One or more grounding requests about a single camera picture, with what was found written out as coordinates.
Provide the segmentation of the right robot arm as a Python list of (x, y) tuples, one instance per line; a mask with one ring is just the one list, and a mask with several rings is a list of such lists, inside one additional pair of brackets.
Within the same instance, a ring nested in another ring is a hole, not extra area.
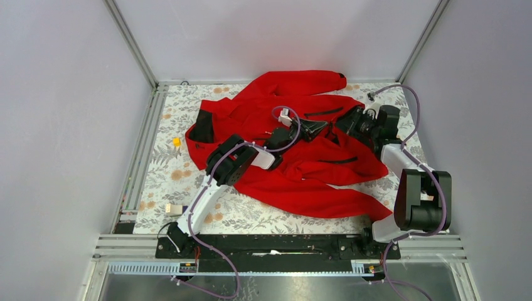
[(383, 105), (379, 111), (355, 107), (338, 118), (336, 127), (357, 139), (399, 178), (393, 214), (365, 228), (353, 251), (376, 258), (387, 243), (401, 238), (432, 236), (451, 222), (452, 178), (413, 156), (398, 138), (400, 110)]

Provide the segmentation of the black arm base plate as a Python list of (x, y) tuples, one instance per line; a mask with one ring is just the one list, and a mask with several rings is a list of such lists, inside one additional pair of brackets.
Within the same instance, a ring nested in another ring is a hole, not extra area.
[(351, 272), (355, 263), (379, 265), (398, 260), (400, 249), (358, 235), (198, 235), (185, 253), (170, 249), (166, 237), (157, 241), (157, 259), (191, 260), (204, 273)]

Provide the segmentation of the red zip-up jacket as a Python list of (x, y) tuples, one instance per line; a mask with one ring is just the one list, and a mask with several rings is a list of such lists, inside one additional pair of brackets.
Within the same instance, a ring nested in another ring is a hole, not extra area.
[(186, 132), (189, 156), (205, 169), (208, 156), (233, 134), (263, 144), (280, 126), (279, 108), (289, 107), (306, 120), (326, 121), (311, 142), (300, 141), (272, 171), (252, 166), (235, 184), (238, 192), (289, 213), (315, 218), (390, 215), (373, 196), (351, 185), (385, 177), (388, 169), (361, 142), (336, 127), (358, 102), (337, 91), (347, 85), (335, 71), (270, 71), (233, 98), (203, 100), (195, 124)]

